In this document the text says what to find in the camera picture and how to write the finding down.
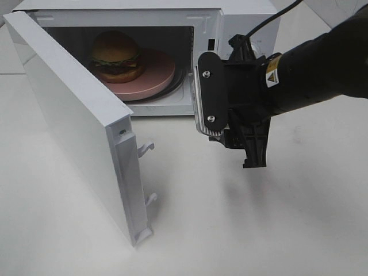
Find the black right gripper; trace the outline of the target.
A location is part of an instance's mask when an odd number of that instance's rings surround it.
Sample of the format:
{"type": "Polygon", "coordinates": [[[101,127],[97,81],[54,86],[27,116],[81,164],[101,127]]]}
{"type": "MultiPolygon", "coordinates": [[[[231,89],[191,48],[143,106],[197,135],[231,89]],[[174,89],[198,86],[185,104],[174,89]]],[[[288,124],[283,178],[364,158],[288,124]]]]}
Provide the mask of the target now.
{"type": "Polygon", "coordinates": [[[228,44],[233,50],[228,60],[221,61],[227,89],[228,129],[209,141],[230,150],[244,150],[243,168],[266,167],[271,115],[262,91],[266,87],[263,70],[270,59],[256,56],[249,36],[236,34],[228,44]]]}

